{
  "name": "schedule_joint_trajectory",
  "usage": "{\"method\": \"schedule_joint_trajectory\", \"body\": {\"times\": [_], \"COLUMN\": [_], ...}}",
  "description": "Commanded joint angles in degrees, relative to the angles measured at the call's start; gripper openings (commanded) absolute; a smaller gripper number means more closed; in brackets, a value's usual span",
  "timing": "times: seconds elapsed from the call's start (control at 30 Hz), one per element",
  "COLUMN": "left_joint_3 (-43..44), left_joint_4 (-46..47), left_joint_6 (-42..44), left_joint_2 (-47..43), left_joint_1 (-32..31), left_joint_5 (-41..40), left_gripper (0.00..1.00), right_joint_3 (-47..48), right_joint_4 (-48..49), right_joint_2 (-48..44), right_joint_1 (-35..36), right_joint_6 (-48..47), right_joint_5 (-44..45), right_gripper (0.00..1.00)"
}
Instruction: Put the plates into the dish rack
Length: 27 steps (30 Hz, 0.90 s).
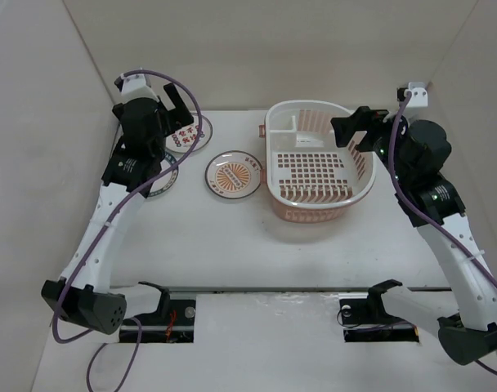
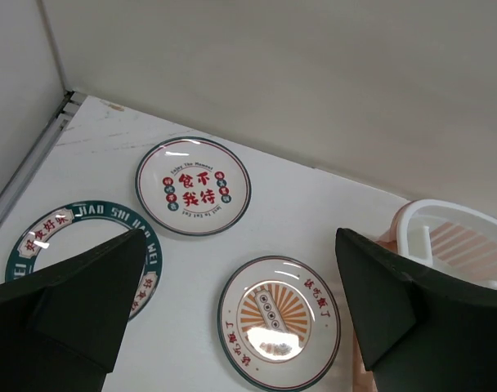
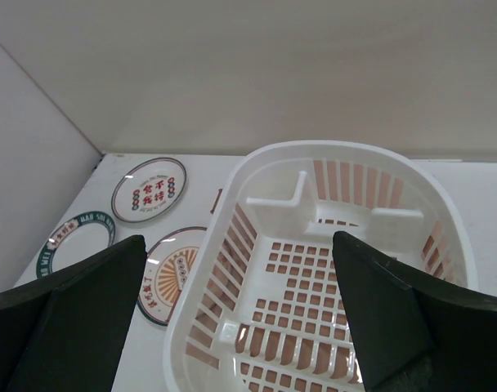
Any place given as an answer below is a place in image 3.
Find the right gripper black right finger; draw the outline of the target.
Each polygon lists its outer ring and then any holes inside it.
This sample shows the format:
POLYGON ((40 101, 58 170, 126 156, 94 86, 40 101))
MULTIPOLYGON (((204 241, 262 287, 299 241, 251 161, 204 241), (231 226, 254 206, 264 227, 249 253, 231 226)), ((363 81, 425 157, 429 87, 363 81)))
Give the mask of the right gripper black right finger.
POLYGON ((497 391, 497 296, 396 261, 345 231, 335 274, 367 391, 497 391))

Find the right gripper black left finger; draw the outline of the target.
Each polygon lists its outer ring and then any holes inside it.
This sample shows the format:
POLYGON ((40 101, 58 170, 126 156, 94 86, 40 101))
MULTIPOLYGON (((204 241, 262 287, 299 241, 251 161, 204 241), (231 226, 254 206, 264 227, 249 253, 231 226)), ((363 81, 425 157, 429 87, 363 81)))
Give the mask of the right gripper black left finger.
POLYGON ((0 391, 109 391, 146 266, 130 236, 0 292, 0 391))

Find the plate with orange sunburst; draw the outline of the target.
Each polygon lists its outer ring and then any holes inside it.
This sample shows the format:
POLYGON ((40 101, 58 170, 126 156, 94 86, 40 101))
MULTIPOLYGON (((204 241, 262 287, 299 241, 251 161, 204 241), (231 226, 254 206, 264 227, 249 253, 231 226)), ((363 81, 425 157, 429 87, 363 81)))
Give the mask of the plate with orange sunburst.
POLYGON ((205 233, 202 226, 184 227, 162 237, 147 252, 137 305, 150 322, 168 325, 205 233))

